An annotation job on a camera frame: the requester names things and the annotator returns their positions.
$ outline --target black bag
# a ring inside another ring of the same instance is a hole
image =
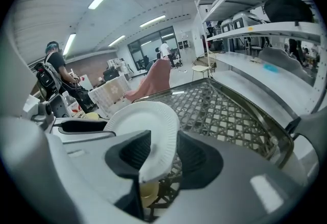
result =
[[[313,22],[313,14],[302,0],[268,0],[264,5],[271,22]]]

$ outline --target bottle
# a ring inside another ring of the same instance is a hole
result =
[[[74,97],[70,96],[67,91],[63,92],[62,96],[65,98],[67,110],[71,117],[86,118],[85,112]]]

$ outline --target black pants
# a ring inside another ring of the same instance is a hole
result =
[[[167,56],[168,56],[168,58],[170,60],[170,63],[172,64],[172,66],[175,68],[175,64],[174,64],[172,55],[167,55]]]

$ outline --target white shirt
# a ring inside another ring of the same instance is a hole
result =
[[[168,51],[168,49],[169,49],[169,46],[168,46],[168,44],[166,44],[166,43],[163,43],[163,44],[160,46],[160,51],[162,52],[162,56],[163,56],[163,57],[169,55],[169,51]]]

